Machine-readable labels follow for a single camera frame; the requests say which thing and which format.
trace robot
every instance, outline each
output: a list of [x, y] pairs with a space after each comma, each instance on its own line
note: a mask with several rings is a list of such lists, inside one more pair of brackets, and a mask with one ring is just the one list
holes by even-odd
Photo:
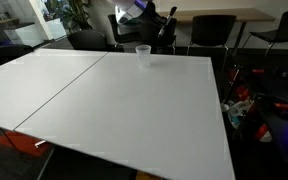
[[161, 37], [165, 31], [165, 27], [170, 22], [177, 7], [172, 7], [170, 14], [167, 17], [160, 16], [155, 9], [155, 4], [152, 0], [107, 0], [114, 3], [116, 21], [118, 24], [123, 25], [134, 22], [135, 19], [139, 19], [142, 22], [151, 23], [161, 30], [159, 37]]

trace office chair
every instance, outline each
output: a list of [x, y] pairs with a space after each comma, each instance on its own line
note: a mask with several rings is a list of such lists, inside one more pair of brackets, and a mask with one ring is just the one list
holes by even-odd
[[160, 28], [154, 26], [150, 23], [142, 23], [140, 28], [140, 34], [142, 37], [142, 41], [144, 44], [148, 44], [152, 47], [156, 47], [157, 49], [171, 46], [173, 48], [173, 55], [175, 55], [176, 48], [176, 29], [177, 19], [172, 18], [169, 24], [165, 27], [165, 32], [162, 37], [158, 37], [158, 33], [160, 32]]
[[250, 32], [250, 35], [242, 48], [244, 48], [251, 36], [255, 36], [269, 43], [264, 56], [267, 55], [268, 51], [272, 49], [275, 43], [288, 42], [288, 11], [283, 13], [279, 27], [276, 30], [266, 32]]
[[191, 42], [187, 47], [189, 50], [193, 44], [199, 46], [218, 46], [225, 48], [222, 71], [224, 71], [228, 47], [225, 45], [232, 31], [236, 16], [233, 15], [203, 15], [194, 16], [192, 25]]
[[135, 42], [135, 41], [141, 41], [142, 40], [141, 34], [139, 32], [131, 32], [131, 33], [120, 35], [118, 33], [118, 24], [117, 24], [117, 21], [116, 21], [115, 14], [108, 15], [108, 19], [109, 19], [109, 21], [111, 23], [114, 39], [117, 42], [117, 44], [115, 44], [115, 46], [114, 46], [115, 47], [115, 52], [116, 52], [117, 47], [119, 45], [122, 45], [124, 43], [130, 43], [130, 42]]
[[13, 44], [7, 46], [0, 46], [0, 65], [19, 58], [25, 54], [33, 52], [31, 46]]
[[106, 36], [94, 30], [78, 31], [67, 39], [75, 50], [108, 51]]

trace clear plastic cup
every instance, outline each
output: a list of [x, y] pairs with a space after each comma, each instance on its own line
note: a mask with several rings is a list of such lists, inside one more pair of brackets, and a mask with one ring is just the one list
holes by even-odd
[[150, 66], [151, 59], [151, 46], [149, 45], [139, 45], [135, 48], [138, 55], [138, 60], [140, 65], [144, 67]]

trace black chair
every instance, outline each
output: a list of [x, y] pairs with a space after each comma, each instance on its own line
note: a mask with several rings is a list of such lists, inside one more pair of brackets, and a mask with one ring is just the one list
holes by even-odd
[[188, 55], [193, 44], [199, 46], [218, 46], [225, 48], [225, 56], [222, 66], [224, 70], [228, 47], [225, 45], [232, 31], [236, 16], [233, 15], [203, 15], [194, 16], [192, 25], [192, 37], [187, 48]]
[[7, 45], [0, 46], [0, 65], [19, 58], [25, 54], [33, 52], [34, 49], [27, 45]]
[[250, 32], [250, 35], [242, 48], [244, 48], [251, 36], [255, 36], [269, 43], [265, 56], [267, 55], [268, 51], [272, 49], [275, 43], [288, 42], [288, 11], [283, 13], [279, 27], [276, 30], [266, 32]]
[[117, 50], [118, 45], [142, 40], [141, 34], [139, 32], [132, 32], [132, 33], [120, 35], [118, 33], [118, 26], [119, 25], [117, 24], [115, 14], [108, 15], [108, 19], [111, 23], [114, 39], [117, 42], [117, 44], [115, 44], [115, 52]]
[[70, 34], [67, 39], [75, 50], [108, 51], [106, 36], [98, 31], [78, 31]]
[[156, 47], [157, 49], [171, 46], [173, 48], [173, 54], [175, 55], [176, 35], [174, 35], [174, 33], [176, 29], [176, 23], [177, 19], [172, 18], [169, 24], [165, 27], [165, 31], [162, 37], [158, 37], [158, 33], [161, 30], [159, 27], [151, 23], [142, 23], [140, 34], [143, 43], [152, 47]]

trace floor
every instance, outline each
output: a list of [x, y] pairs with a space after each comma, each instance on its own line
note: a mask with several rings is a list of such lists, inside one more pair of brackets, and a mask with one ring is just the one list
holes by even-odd
[[[44, 48], [73, 49], [66, 38], [45, 46]], [[178, 48], [177, 55], [184, 55], [185, 48]], [[262, 50], [241, 50], [239, 55], [261, 55]], [[217, 87], [220, 96], [227, 92], [229, 85], [226, 74], [220, 72], [222, 63], [220, 49], [192, 48], [192, 56], [212, 56]], [[288, 55], [288, 51], [272, 51], [276, 55]], [[228, 59], [226, 69], [231, 67]], [[232, 161], [237, 180], [287, 180], [288, 164], [283, 162], [277, 147], [273, 143], [255, 141], [242, 142], [232, 140], [233, 127], [224, 114], [224, 122], [229, 139]], [[40, 157], [20, 154], [13, 148], [0, 144], [0, 179], [37, 179], [47, 156], [51, 151]], [[94, 180], [128, 180], [134, 179], [136, 171], [107, 161], [87, 156], [69, 149], [55, 147], [54, 155], [46, 167], [41, 179], [94, 179]], [[137, 180], [156, 179], [154, 177], [137, 176]]]

